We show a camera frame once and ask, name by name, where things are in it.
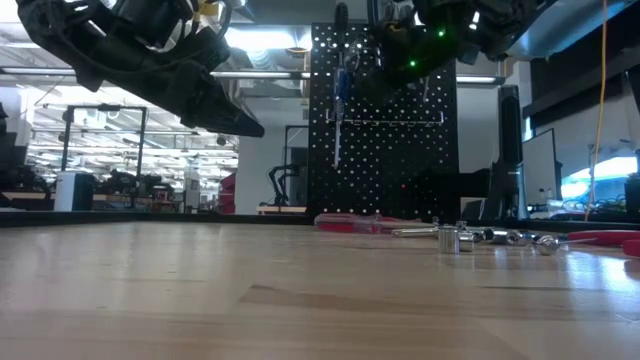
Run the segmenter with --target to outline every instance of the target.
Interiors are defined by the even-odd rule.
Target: pegboard
[[[364,35],[367,26],[348,29],[350,62],[358,53],[359,71],[372,71],[376,56]],[[434,176],[459,171],[455,60],[433,72],[428,86],[412,84],[385,106],[370,104],[351,85],[336,169],[335,36],[332,24],[312,25],[308,213],[458,218],[460,199],[436,186]]]

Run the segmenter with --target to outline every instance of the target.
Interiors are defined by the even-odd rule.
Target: workbench
[[[3,359],[637,359],[640,260],[311,226],[2,229]]]

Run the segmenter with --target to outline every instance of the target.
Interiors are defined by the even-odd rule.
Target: metal ball
[[[560,249],[560,242],[551,235],[545,235],[538,240],[536,250],[540,255],[551,256]]]

